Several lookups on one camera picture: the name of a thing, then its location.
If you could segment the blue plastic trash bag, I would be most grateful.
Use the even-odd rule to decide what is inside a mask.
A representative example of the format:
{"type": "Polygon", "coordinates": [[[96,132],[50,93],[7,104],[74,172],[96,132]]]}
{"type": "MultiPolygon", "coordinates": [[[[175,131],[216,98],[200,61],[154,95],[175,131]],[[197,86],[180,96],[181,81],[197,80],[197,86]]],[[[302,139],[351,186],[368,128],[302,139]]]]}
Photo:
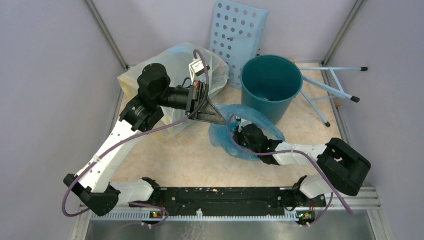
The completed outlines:
{"type": "Polygon", "coordinates": [[[271,155],[286,141],[284,134],[259,111],[241,104],[216,104],[227,120],[226,125],[211,124],[208,130],[210,143],[222,148],[228,155],[247,161],[262,161],[278,165],[271,155]]]}

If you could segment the teal plastic trash bin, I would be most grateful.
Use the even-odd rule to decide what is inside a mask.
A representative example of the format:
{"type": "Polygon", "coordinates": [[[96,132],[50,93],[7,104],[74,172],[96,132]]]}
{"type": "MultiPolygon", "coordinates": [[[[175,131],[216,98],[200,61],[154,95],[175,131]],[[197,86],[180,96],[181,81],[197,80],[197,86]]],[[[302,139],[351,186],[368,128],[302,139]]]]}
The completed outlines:
{"type": "Polygon", "coordinates": [[[241,71],[241,104],[262,113],[277,125],[303,88],[300,69],[277,55],[250,59],[241,71]]]}

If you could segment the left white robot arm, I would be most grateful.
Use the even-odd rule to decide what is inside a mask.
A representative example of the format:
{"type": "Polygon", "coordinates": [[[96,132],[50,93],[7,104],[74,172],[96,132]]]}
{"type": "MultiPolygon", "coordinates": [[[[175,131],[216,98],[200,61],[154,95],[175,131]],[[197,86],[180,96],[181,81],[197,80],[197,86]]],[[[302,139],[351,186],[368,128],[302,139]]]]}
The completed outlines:
{"type": "Polygon", "coordinates": [[[189,70],[190,86],[172,87],[164,65],[146,66],[137,80],[137,95],[127,103],[99,151],[83,169],[64,178],[67,192],[75,194],[88,211],[102,217],[118,205],[144,202],[154,207],[160,202],[161,194],[151,180],[112,183],[111,178],[138,142],[160,131],[157,124],[164,117],[164,108],[182,110],[182,122],[227,123],[210,100],[209,80],[199,81],[201,76],[209,78],[210,67],[193,63],[189,70]]]}

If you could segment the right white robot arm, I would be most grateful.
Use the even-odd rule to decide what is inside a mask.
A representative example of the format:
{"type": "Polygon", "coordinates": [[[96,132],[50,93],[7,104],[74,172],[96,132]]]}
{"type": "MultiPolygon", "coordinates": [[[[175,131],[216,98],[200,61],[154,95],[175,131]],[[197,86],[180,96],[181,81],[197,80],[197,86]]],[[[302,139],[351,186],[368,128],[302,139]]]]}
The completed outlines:
{"type": "Polygon", "coordinates": [[[268,138],[255,124],[230,127],[232,141],[241,151],[275,166],[313,167],[316,175],[304,176],[293,186],[293,200],[307,206],[314,198],[335,194],[349,214],[353,211],[343,195],[356,197],[367,178],[371,163],[340,138],[326,144],[290,144],[268,138]]]}

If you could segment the translucent white bag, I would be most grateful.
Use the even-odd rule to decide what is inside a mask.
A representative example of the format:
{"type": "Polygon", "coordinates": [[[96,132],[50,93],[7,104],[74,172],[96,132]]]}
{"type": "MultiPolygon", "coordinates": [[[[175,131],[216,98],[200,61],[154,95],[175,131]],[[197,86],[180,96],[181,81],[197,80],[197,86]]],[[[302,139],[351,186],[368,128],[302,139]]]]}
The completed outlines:
{"type": "Polygon", "coordinates": [[[182,43],[132,67],[118,77],[129,99],[120,121],[134,132],[148,132],[167,120],[174,137],[195,120],[186,115],[189,90],[195,81],[209,84],[207,99],[227,84],[229,66],[215,53],[191,43],[182,43]],[[201,59],[206,76],[190,79],[189,64],[201,59]]]}

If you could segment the light blue perforated stool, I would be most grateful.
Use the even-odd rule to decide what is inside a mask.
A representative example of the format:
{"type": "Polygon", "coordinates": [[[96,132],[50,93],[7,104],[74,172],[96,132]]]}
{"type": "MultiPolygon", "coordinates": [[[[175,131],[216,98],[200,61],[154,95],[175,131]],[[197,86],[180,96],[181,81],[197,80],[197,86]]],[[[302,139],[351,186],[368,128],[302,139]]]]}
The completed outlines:
{"type": "MultiPolygon", "coordinates": [[[[209,49],[218,55],[229,67],[227,84],[242,91],[241,72],[244,65],[251,59],[263,56],[259,54],[263,32],[266,26],[268,11],[254,8],[228,0],[218,0],[214,7],[213,26],[209,49]]],[[[337,71],[366,72],[367,67],[305,67],[306,71],[329,72],[337,87],[313,80],[302,74],[303,84],[309,83],[328,93],[328,99],[349,99],[359,103],[360,98],[346,93],[336,75],[337,71]]],[[[324,125],[330,127],[329,121],[315,105],[316,99],[308,97],[301,89],[307,103],[315,110],[324,125]]]]}

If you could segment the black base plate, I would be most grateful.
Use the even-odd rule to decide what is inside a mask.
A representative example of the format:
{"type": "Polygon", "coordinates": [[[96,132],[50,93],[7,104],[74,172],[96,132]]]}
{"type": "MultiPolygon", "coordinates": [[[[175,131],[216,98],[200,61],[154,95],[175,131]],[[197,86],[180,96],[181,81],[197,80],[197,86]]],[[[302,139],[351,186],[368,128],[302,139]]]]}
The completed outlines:
{"type": "Polygon", "coordinates": [[[172,217],[282,217],[327,206],[324,195],[309,199],[290,187],[157,188],[145,203],[166,209],[172,217]]]}

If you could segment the right aluminium frame post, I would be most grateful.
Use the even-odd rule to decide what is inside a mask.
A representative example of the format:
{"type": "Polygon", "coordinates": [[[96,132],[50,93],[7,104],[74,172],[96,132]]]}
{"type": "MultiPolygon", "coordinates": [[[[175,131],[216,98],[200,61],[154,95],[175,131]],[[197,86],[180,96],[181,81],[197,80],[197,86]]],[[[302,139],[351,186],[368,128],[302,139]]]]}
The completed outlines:
{"type": "Polygon", "coordinates": [[[337,50],[339,49],[343,39],[345,38],[346,34],[348,33],[351,25],[355,21],[357,15],[363,8],[363,5],[366,3],[366,0],[356,0],[351,11],[349,12],[348,16],[346,17],[346,20],[344,21],[342,27],[340,28],[338,34],[336,35],[336,38],[334,39],[330,49],[328,50],[324,60],[321,62],[323,66],[327,66],[331,60],[333,59],[334,55],[336,54],[337,50]]]}

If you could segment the aluminium frame post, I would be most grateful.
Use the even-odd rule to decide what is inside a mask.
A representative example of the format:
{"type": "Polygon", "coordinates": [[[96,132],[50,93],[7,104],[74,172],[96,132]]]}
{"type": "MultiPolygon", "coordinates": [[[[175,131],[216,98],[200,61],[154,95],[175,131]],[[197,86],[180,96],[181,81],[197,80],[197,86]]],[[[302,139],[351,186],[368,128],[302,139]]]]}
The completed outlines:
{"type": "Polygon", "coordinates": [[[127,64],[121,51],[119,50],[119,47],[116,44],[105,21],[103,20],[101,13],[97,9],[96,4],[94,3],[93,0],[83,0],[83,2],[86,5],[88,11],[90,12],[95,24],[97,25],[97,28],[99,29],[101,35],[103,36],[113,56],[115,57],[115,59],[117,60],[118,64],[123,69],[123,71],[126,72],[129,69],[129,65],[127,64]]]}
{"type": "Polygon", "coordinates": [[[346,34],[348,33],[351,25],[355,21],[357,15],[363,8],[363,5],[366,3],[366,0],[356,0],[351,11],[349,12],[348,16],[346,17],[346,20],[344,21],[342,27],[340,28],[338,34],[336,35],[336,38],[334,39],[330,49],[328,50],[324,60],[321,62],[323,66],[327,66],[331,60],[333,59],[334,55],[336,54],[337,50],[339,49],[343,39],[345,38],[346,34]]]}

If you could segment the left aluminium frame post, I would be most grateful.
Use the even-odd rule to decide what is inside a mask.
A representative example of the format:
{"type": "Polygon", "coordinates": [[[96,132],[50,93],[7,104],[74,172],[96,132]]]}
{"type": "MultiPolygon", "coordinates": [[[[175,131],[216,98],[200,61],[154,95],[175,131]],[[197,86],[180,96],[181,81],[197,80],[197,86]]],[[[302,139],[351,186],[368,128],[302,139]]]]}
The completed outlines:
{"type": "Polygon", "coordinates": [[[83,2],[86,5],[88,11],[90,12],[95,24],[97,25],[97,28],[99,29],[101,35],[103,36],[113,56],[115,57],[115,59],[117,60],[118,64],[123,69],[123,71],[126,72],[129,69],[129,65],[127,64],[121,51],[119,50],[119,47],[116,44],[105,21],[103,20],[101,13],[97,9],[96,4],[94,3],[93,0],[83,0],[83,2]]]}

